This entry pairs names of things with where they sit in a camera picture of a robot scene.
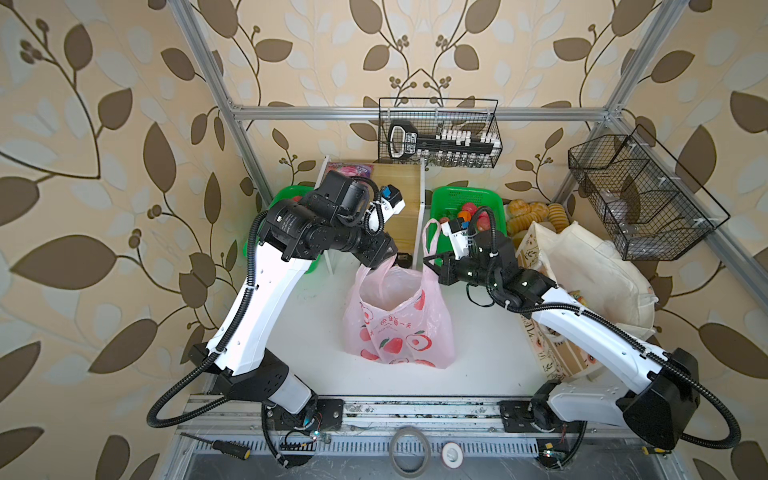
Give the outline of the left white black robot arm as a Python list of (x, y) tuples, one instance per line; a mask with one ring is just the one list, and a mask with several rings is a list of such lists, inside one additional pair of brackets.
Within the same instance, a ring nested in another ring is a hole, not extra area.
[[(268, 350), (271, 331), (298, 280), (324, 252), (350, 253), (371, 269), (395, 259), (397, 247), (384, 225), (404, 207), (393, 185), (379, 187), (369, 178), (331, 171), (318, 188), (258, 214), (247, 240), (246, 277), (234, 304), (216, 334), (193, 348), (194, 369), (150, 408), (148, 425), (176, 426), (233, 400), (279, 407), (292, 427), (312, 425), (317, 395)], [(219, 398), (161, 418), (162, 408), (204, 373), (215, 375)]]

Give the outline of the pink plastic grocery bag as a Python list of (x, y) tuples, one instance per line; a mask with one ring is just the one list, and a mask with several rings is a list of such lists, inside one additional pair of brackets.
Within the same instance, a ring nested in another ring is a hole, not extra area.
[(369, 361), (445, 369), (456, 358), (452, 318), (427, 266), (405, 269), (393, 257), (360, 266), (342, 324), (345, 352)]

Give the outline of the cream canvas tote bag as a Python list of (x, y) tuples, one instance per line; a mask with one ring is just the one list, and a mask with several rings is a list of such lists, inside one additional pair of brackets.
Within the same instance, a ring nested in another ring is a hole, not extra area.
[[(512, 237), (520, 266), (556, 281), (577, 301), (622, 330), (647, 340), (655, 334), (658, 297), (650, 282), (614, 244), (578, 223), (559, 233), (532, 223)], [(533, 320), (522, 320), (533, 353), (549, 380), (595, 377), (603, 366), (586, 350)]]

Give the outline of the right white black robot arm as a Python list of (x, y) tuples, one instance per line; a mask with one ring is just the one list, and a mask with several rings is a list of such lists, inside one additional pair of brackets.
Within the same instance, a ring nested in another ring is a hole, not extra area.
[(548, 381), (531, 397), (526, 422), (541, 431), (571, 422), (624, 427), (663, 450), (679, 441), (716, 450), (740, 443), (736, 417), (699, 383), (698, 362), (687, 351), (667, 352), (588, 309), (554, 279), (520, 265), (511, 240), (493, 229), (443, 223), (436, 235), (451, 243), (448, 251), (424, 257), (440, 284), (484, 288), (491, 304), (563, 335), (619, 380), (613, 386)]

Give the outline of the green fruit basket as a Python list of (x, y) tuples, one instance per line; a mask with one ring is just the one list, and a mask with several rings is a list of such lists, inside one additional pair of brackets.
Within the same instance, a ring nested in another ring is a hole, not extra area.
[(496, 227), (502, 235), (507, 234), (504, 204), (495, 192), (482, 188), (444, 186), (436, 189), (432, 196), (430, 218), (454, 219), (466, 203), (476, 207), (487, 206), (493, 211)]

